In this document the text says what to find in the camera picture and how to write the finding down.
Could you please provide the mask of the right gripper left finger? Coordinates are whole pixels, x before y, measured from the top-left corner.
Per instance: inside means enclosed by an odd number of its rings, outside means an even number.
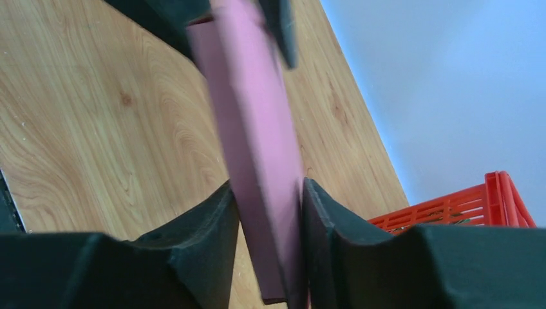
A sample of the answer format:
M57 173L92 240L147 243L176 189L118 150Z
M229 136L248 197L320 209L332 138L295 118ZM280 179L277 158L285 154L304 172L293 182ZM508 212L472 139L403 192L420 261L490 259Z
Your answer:
M227 308L239 218L228 183L133 241L3 234L2 308Z

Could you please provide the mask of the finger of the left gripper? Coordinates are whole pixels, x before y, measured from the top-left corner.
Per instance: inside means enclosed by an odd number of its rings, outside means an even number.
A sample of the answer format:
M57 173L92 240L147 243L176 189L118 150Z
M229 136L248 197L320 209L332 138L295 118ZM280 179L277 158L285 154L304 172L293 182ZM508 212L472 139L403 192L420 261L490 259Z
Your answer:
M258 0L267 28L274 36L287 68L297 67L296 26L290 0Z
M208 0L106 0L106 3L194 62L186 27L211 11Z

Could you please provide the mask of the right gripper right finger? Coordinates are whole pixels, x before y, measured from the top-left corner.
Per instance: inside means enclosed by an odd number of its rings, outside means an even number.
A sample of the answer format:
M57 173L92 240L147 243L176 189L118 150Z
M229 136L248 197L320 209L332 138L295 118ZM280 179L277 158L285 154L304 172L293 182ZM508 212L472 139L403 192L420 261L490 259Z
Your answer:
M545 230L417 225L397 236L303 183L313 308L544 308Z

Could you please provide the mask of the pink paper box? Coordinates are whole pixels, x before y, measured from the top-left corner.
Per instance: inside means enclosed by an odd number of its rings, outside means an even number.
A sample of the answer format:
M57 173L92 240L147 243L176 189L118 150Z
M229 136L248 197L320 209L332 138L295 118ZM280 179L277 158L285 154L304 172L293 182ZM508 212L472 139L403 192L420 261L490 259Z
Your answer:
M187 31L207 81L261 298L306 308L303 169L273 38L249 1L224 1L211 21Z

